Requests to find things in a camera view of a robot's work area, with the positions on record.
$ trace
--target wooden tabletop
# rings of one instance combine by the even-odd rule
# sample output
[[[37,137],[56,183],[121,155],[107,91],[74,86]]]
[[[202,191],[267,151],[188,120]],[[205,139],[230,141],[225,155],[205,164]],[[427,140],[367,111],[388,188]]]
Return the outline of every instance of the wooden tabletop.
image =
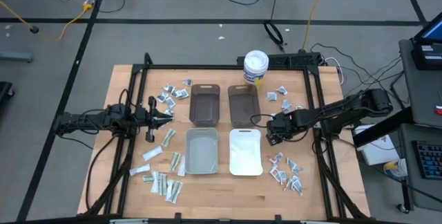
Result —
[[[119,94],[128,86],[130,75],[131,66],[119,65],[114,67],[105,106],[117,103]],[[191,88],[182,84],[182,80],[185,78],[191,78],[194,84],[218,84],[220,86],[220,121],[216,127],[218,131],[218,172],[212,175],[186,174],[185,177],[179,177],[176,171],[169,171],[173,152],[185,154],[186,131],[194,127],[189,120],[190,98],[175,100],[177,103],[173,109],[175,119],[172,123],[154,132],[157,140],[155,143],[148,143],[144,140],[146,128],[142,128],[142,134],[137,136],[135,142],[132,168],[145,165],[146,162],[144,162],[142,154],[158,147],[170,128],[176,130],[177,133],[171,139],[170,145],[163,147],[164,152],[149,160],[148,163],[151,165],[151,171],[166,173],[169,180],[183,182],[181,194],[178,196],[176,204],[166,202],[163,196],[150,193],[151,184],[143,183],[142,176],[150,175],[150,172],[137,174],[129,179],[124,217],[173,218],[176,212],[180,212],[182,218],[272,220],[275,214],[280,214],[283,220],[325,220],[323,191],[320,186],[318,165],[316,156],[311,150],[311,143],[313,142],[311,132],[301,142],[283,142],[271,147],[265,138],[266,131],[258,128],[262,134],[261,160],[264,168],[263,174],[261,176],[233,176],[229,171],[229,132],[233,127],[230,121],[227,89],[231,85],[244,84],[242,71],[148,70],[143,107],[148,108],[147,97],[159,95],[163,86],[166,86],[167,83],[176,86],[178,89],[186,88],[190,93]],[[320,67],[320,79],[326,104],[343,98],[336,68]],[[313,77],[311,77],[311,83],[314,85]],[[269,102],[267,91],[275,91],[279,86],[284,86],[288,90],[288,94],[278,94],[277,102]],[[318,106],[314,86],[312,91],[314,92],[315,104]],[[301,71],[267,71],[264,83],[258,89],[258,96],[261,113],[280,112],[282,100],[289,100],[293,106],[308,106]],[[157,108],[163,112],[166,109],[166,104],[158,102]],[[267,117],[262,117],[260,124],[265,125],[265,121],[267,121]],[[91,158],[108,142],[110,137],[111,134],[107,131],[102,131],[97,135]],[[343,131],[340,137],[352,142],[349,131]],[[90,183],[90,204],[99,197],[109,182],[116,144],[117,141],[110,144],[100,154],[93,167]],[[361,172],[354,149],[341,142],[334,142],[333,146],[341,185],[359,209],[369,216]],[[279,168],[286,171],[288,176],[291,176],[291,172],[285,163],[287,157],[305,169],[299,173],[304,192],[303,196],[291,190],[284,192],[282,186],[270,175],[271,163],[269,158],[279,151],[284,154],[283,161],[279,163]],[[331,185],[329,188],[334,215],[337,216],[334,190]],[[120,186],[117,186],[112,212],[116,212],[119,189]],[[84,194],[83,191],[79,203],[79,213],[86,211]]]

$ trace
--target black keyboard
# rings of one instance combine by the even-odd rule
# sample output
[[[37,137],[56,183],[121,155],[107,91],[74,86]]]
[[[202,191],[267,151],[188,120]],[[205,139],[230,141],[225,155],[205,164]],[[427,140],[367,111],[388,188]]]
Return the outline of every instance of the black keyboard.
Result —
[[[422,178],[442,180],[442,142],[413,141]]]
[[[304,68],[306,66],[317,66],[320,61],[320,53],[296,53],[282,55],[268,55],[269,67],[271,68]],[[244,66],[244,58],[238,57],[236,64]]]

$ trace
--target blue screen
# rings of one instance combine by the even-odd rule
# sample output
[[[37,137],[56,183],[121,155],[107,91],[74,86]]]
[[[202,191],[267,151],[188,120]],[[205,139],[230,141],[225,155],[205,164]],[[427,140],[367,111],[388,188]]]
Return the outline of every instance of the blue screen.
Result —
[[[437,23],[433,28],[427,31],[423,38],[442,40],[442,21]]]

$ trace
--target gray floor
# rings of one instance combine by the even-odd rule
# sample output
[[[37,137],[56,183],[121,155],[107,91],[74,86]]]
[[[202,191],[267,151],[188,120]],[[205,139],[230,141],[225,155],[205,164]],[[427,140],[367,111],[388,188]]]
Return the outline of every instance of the gray floor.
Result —
[[[23,17],[73,18],[84,0],[3,0]],[[314,0],[277,0],[275,19],[307,19]],[[430,20],[442,9],[442,0],[418,0]],[[103,10],[118,8],[121,0],[104,0]],[[227,0],[126,0],[123,10],[100,13],[99,18],[119,19],[266,19],[273,0],[253,6],[239,6]],[[10,14],[0,8],[0,17]],[[410,0],[320,0],[314,19],[322,20],[405,20],[417,21]],[[35,169],[55,109],[77,54],[86,24],[73,24],[63,41],[40,39],[21,24],[9,29],[0,24],[0,50],[31,52],[31,64],[0,62],[0,81],[11,81],[15,97],[4,109],[0,121],[0,222],[15,220]],[[38,24],[42,32],[57,37],[63,24]],[[295,53],[303,40],[305,26],[279,26]],[[312,26],[307,47],[316,42],[337,46],[373,73],[398,57],[398,40],[413,36],[419,27]],[[67,111],[100,108],[104,103],[111,70],[115,64],[142,62],[149,52],[156,64],[234,64],[236,57],[253,49],[268,54],[279,50],[261,25],[130,25],[95,24],[84,54]],[[325,57],[335,57],[342,66],[367,75],[336,51],[316,47]],[[384,77],[401,71],[399,63]],[[344,70],[344,94],[358,85],[355,73]],[[385,80],[388,86],[393,80]],[[405,80],[396,88],[407,99]],[[398,104],[393,100],[395,111]],[[92,136],[73,134],[88,144]],[[90,151],[76,143],[56,140],[35,196],[28,219],[73,216],[77,211]],[[361,168],[372,216],[385,221],[439,223],[442,214],[416,209],[409,215],[396,211],[402,201],[401,187],[368,168]]]

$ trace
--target brown plastic bin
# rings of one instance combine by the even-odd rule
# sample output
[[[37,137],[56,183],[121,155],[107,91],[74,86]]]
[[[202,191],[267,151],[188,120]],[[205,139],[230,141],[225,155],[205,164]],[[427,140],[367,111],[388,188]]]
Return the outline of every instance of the brown plastic bin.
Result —
[[[258,90],[255,85],[237,85],[229,87],[230,119],[235,128],[252,127],[252,115],[261,114],[258,101]],[[261,116],[253,118],[253,122],[261,121]]]
[[[220,86],[195,84],[191,91],[189,119],[197,127],[216,127],[220,121]]]

